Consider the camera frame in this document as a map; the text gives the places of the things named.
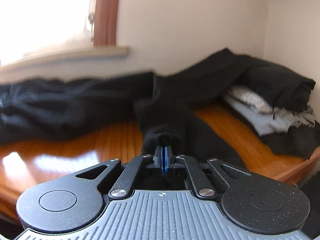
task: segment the metal pin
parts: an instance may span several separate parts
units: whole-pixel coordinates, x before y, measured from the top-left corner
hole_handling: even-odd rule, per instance
[[[210,188],[203,188],[201,190],[199,190],[199,194],[203,197],[211,197],[214,195],[214,190],[210,189]]]
[[[124,189],[114,189],[113,191],[111,191],[111,196],[113,197],[123,197],[127,194],[127,192]]]

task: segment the black circular pad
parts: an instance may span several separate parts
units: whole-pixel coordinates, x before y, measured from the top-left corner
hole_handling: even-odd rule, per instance
[[[301,229],[310,210],[298,188],[253,172],[229,179],[221,207],[236,225],[258,234],[277,235]]]
[[[77,202],[76,195],[67,190],[54,190],[45,193],[39,200],[40,206],[48,211],[64,211]]]
[[[282,209],[287,203],[283,194],[275,190],[263,189],[253,192],[249,197],[250,203],[264,211],[276,211]]]
[[[67,233],[94,221],[104,202],[94,180],[68,175],[26,190],[17,201],[25,228],[43,233]]]

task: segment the pile of clothes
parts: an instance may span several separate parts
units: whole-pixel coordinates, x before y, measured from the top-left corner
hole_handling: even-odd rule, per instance
[[[223,99],[241,115],[241,120],[247,120],[244,123],[249,123],[251,130],[254,129],[256,135],[275,153],[291,152],[307,159],[320,145],[319,124],[310,105],[301,112],[271,107],[262,96],[243,85],[232,86],[223,95]],[[307,132],[308,136],[299,137],[302,131]]]
[[[319,124],[307,104],[315,82],[284,66],[236,55],[229,49],[172,76],[145,72],[111,79],[63,82],[35,78],[0,85],[0,144],[30,138],[67,140],[113,122],[136,118],[144,137],[142,154],[153,154],[157,145],[171,145],[175,155],[190,155],[199,162],[218,158],[245,167],[238,153],[192,111],[194,105],[219,98],[233,85],[249,88],[265,100],[263,107],[255,107],[269,111],[275,120],[283,120],[278,123],[277,132],[283,129],[288,135],[292,128],[297,129],[289,138],[282,138],[285,150],[280,149],[279,138],[271,138],[268,145],[277,145],[272,148],[274,152],[280,149],[282,154],[293,154],[295,151],[289,146],[294,136],[298,138],[295,144],[309,144],[311,153],[320,144],[315,132]],[[230,100],[236,98],[234,90],[227,95],[231,95]],[[250,100],[242,101],[248,110],[252,108]],[[302,112],[303,117],[297,118],[295,113]],[[301,127],[311,129],[309,134],[300,131]],[[266,135],[274,129],[259,125],[262,141],[279,135]]]

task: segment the black fabric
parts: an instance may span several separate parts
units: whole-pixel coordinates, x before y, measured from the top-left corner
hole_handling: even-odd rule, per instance
[[[288,111],[303,112],[308,109],[311,90],[316,82],[294,71],[268,61],[249,58],[248,68],[237,83],[261,95],[272,107]]]
[[[23,232],[22,225],[12,224],[10,222],[0,219],[0,234],[7,239],[15,239]]]
[[[316,121],[314,128],[301,125],[291,126],[287,133],[274,133],[260,137],[275,154],[288,154],[309,159],[314,150],[320,146],[320,124]]]
[[[261,79],[266,68],[268,75]],[[248,83],[278,104],[288,105],[287,96],[299,98],[295,109],[305,107],[300,91],[307,90],[306,96],[314,86],[313,80],[285,67],[228,49],[169,77],[150,72],[68,83],[27,80],[0,86],[0,144],[29,138],[66,140],[136,115],[144,135],[143,153],[170,144],[175,154],[192,155],[198,161],[216,157],[244,167],[236,151],[189,108],[216,98],[237,82]]]
[[[302,231],[311,239],[314,239],[320,235],[320,173],[307,181],[301,191],[310,201],[310,213]]]

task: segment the wooden window frame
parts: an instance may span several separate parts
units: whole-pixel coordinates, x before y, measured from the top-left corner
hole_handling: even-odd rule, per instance
[[[116,46],[119,0],[96,0],[93,46]]]

